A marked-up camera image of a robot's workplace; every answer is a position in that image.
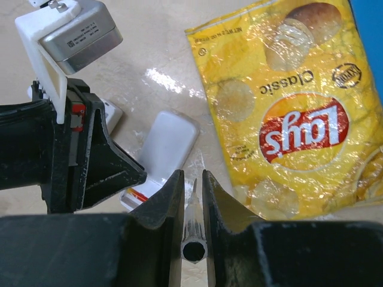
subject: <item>yellow chip bag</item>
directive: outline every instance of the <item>yellow chip bag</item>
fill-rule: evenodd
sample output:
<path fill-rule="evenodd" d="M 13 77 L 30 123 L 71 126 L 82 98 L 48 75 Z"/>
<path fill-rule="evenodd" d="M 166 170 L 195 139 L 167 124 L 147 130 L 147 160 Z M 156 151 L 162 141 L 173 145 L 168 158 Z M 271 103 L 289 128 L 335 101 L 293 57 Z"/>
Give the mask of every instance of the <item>yellow chip bag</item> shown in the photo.
<path fill-rule="evenodd" d="M 242 204 L 299 219 L 380 202 L 382 107 L 347 0 L 259 0 L 186 33 Z"/>

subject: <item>metal label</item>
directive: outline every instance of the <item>metal label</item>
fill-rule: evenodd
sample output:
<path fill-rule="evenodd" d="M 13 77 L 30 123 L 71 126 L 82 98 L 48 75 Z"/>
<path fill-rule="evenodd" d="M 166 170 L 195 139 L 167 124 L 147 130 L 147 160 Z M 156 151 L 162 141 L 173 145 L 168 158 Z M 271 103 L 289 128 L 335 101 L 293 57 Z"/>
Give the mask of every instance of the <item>metal label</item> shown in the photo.
<path fill-rule="evenodd" d="M 65 42 L 69 48 L 77 48 L 78 45 L 82 45 L 85 41 L 95 38 L 100 34 L 101 30 L 96 22 L 91 22 L 80 31 L 74 34 L 74 36 L 68 37 Z"/>

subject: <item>black plastic part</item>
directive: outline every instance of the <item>black plastic part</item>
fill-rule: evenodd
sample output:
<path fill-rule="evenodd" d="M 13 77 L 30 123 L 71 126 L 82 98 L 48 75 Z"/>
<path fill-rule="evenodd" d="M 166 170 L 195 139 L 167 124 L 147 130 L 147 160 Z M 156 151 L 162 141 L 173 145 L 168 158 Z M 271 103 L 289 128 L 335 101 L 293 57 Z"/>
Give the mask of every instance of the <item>black plastic part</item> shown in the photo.
<path fill-rule="evenodd" d="M 48 181 L 55 115 L 47 100 L 0 106 L 0 190 Z"/>
<path fill-rule="evenodd" d="M 49 2 L 50 2 L 50 1 L 47 1 L 46 3 L 40 5 L 40 9 L 45 8 L 46 6 L 48 6 L 48 3 L 49 3 Z"/>
<path fill-rule="evenodd" d="M 266 222 L 243 208 L 204 171 L 210 287 L 383 286 L 383 226 Z"/>
<path fill-rule="evenodd" d="M 1 287 L 179 287 L 184 174 L 130 214 L 0 218 Z"/>
<path fill-rule="evenodd" d="M 36 81 L 32 103 L 0 106 L 0 190 L 40 185 L 48 213 L 93 207 L 146 180 L 142 166 L 110 138 L 104 104 L 89 86 L 68 79 L 67 93 L 86 107 L 83 131 L 77 134 L 71 129 L 71 97 L 64 124 L 57 124 L 53 105 L 42 100 Z M 69 156 L 74 151 L 75 163 Z"/>

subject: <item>beige tile surface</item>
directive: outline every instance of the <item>beige tile surface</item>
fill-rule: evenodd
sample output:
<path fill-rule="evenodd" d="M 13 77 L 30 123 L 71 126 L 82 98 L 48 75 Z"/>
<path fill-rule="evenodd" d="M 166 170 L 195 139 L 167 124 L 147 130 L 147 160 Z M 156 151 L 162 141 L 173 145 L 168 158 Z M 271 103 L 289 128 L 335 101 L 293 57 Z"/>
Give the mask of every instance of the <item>beige tile surface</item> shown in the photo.
<path fill-rule="evenodd" d="M 125 116 L 113 133 L 115 141 L 136 156 L 156 115 L 163 109 L 187 114 L 200 124 L 200 137 L 184 170 L 187 193 L 202 170 L 211 170 L 230 191 L 202 85 L 184 29 L 252 3 L 252 0 L 104 0 L 124 42 L 77 75 L 99 97 L 111 99 Z M 32 11 L 27 0 L 1 0 L 0 104 L 28 100 L 26 89 L 35 75 L 14 26 L 17 16 Z M 0 191 L 0 215 L 45 213 L 38 187 Z M 122 212 L 114 197 L 85 212 Z M 383 222 L 383 207 L 353 208 L 324 219 Z M 206 263 L 184 263 L 183 287 L 207 286 Z"/>

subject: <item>silver metal box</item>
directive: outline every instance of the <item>silver metal box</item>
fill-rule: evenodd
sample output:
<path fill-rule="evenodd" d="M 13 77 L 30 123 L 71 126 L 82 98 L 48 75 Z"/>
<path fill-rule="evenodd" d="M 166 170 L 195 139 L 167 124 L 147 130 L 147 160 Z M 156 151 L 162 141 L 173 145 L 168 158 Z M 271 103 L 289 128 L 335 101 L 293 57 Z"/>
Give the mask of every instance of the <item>silver metal box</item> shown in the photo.
<path fill-rule="evenodd" d="M 39 41 L 67 75 L 83 69 L 123 40 L 105 4 L 95 0 L 78 3 L 82 10 L 75 19 Z"/>

